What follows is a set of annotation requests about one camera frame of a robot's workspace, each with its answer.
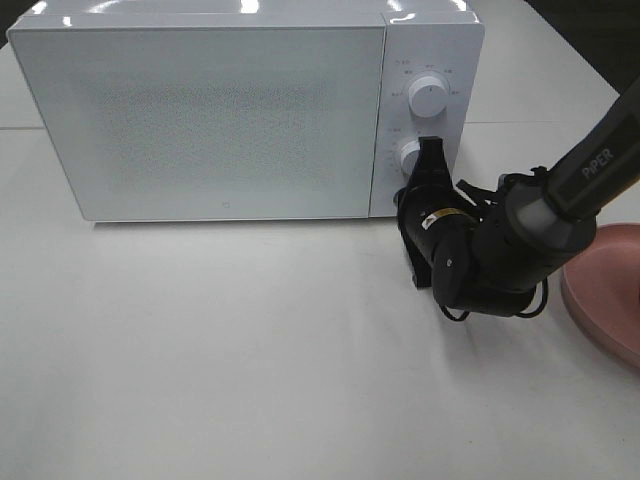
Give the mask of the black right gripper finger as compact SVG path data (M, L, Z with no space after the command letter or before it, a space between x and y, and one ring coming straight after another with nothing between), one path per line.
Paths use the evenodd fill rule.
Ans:
M433 175L450 175L444 141L438 136L424 138L426 142L427 170Z
M422 136L415 142L415 148L412 150L412 165L410 175L408 176L408 184L411 187L424 185L429 180L429 159L430 159L430 138Z

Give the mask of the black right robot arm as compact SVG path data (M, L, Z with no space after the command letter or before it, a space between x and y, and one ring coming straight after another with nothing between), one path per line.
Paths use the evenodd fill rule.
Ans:
M639 180L639 84L552 168L503 175L494 191L454 182L441 138L418 145L394 198L415 286L454 322L533 318L549 276L593 242L600 210Z

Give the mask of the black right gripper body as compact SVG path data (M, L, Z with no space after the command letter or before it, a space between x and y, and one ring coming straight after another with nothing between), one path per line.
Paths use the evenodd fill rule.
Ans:
M469 234L479 220L478 207L456 190L451 175L429 172L426 184L407 183L397 223L417 288L466 288L472 270Z

